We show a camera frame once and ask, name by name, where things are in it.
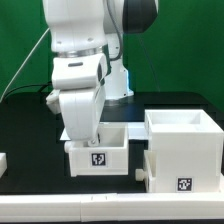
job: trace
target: black cable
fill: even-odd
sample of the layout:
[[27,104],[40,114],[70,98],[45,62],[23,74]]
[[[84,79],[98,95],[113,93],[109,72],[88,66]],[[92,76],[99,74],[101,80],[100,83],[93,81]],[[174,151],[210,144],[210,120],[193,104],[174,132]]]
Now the black cable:
[[143,51],[145,53],[145,56],[146,56],[146,59],[148,61],[149,66],[150,66],[150,69],[152,70],[152,74],[153,74],[153,78],[154,78],[154,82],[155,82],[157,91],[161,92],[159,81],[158,81],[158,77],[157,77],[155,68],[153,66],[152,60],[151,60],[151,58],[149,56],[149,53],[148,53],[148,51],[147,51],[147,49],[145,47],[144,41],[143,41],[143,39],[142,39],[142,37],[140,35],[137,35],[137,38],[138,38],[138,41],[139,41],[139,43],[140,43],[140,45],[141,45],[141,47],[142,47],[142,49],[143,49]]
[[118,55],[115,58],[110,58],[110,61],[117,61],[122,57],[122,54],[123,54],[123,40],[122,40],[122,36],[120,34],[120,31],[119,31],[119,27],[117,25],[116,20],[114,19],[114,16],[113,16],[113,13],[112,13],[112,10],[111,10],[110,0],[107,0],[107,9],[108,9],[111,21],[112,21],[112,23],[114,25],[114,28],[116,30],[118,40],[119,40],[119,44],[120,44],[120,50],[119,50]]
[[0,103],[3,101],[3,99],[5,98],[5,95],[7,94],[8,89],[13,84],[13,82],[15,81],[15,79],[18,77],[18,75],[20,74],[20,72],[22,71],[22,69],[24,68],[24,66],[26,65],[26,63],[28,62],[28,60],[30,59],[30,57],[33,55],[33,53],[35,52],[35,50],[37,49],[37,47],[40,45],[40,43],[42,42],[42,40],[44,39],[44,37],[46,36],[46,34],[49,32],[49,30],[50,29],[48,28],[44,32],[44,34],[41,36],[41,38],[35,44],[35,46],[31,50],[31,52],[29,53],[29,55],[26,57],[26,59],[23,62],[23,64],[20,66],[20,68],[18,69],[18,71],[16,72],[16,74],[13,76],[12,80],[9,82],[9,84],[7,85],[7,87],[5,88],[5,90],[4,90],[4,92],[3,92],[2,96],[1,96]]
[[14,88],[12,90],[10,90],[3,98],[3,100],[5,100],[11,93],[17,91],[17,90],[20,90],[20,89],[25,89],[25,88],[30,88],[30,87],[44,87],[46,88],[47,86],[50,86],[51,83],[46,83],[46,84],[33,84],[33,85],[25,85],[25,86],[20,86],[20,87],[17,87],[17,88]]

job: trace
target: white container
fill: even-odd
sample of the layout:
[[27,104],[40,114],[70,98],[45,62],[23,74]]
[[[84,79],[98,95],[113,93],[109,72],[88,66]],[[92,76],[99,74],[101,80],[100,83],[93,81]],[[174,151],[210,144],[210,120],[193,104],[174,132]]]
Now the white container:
[[224,133],[203,110],[147,110],[145,127],[150,192],[219,191]]
[[128,126],[119,123],[99,125],[100,144],[67,142],[71,176],[77,175],[127,175],[128,174]]

